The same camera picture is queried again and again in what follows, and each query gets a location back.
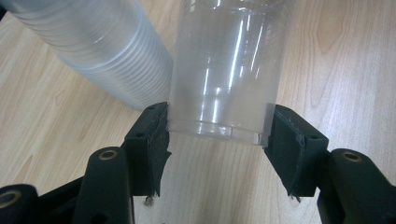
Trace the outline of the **stack of clear plastic cups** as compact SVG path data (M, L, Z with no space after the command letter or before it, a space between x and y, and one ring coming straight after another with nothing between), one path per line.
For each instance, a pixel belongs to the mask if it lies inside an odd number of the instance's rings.
M125 104L168 100L173 60L137 0L0 0L58 58Z

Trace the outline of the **single clear plastic cup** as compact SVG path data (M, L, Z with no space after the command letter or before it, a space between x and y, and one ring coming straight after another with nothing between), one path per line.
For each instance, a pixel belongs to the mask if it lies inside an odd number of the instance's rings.
M182 0L171 132L264 146L296 0Z

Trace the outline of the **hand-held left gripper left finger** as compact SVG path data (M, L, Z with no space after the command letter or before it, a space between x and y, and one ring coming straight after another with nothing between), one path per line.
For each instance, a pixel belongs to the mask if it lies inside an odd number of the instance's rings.
M160 196L165 164L171 152L166 102L147 107L124 137L133 196Z

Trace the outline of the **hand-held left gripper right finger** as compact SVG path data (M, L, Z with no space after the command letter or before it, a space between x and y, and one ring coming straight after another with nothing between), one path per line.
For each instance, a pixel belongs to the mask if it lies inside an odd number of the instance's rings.
M276 105L264 152L290 196L313 197L318 162L329 152L329 139L292 109Z

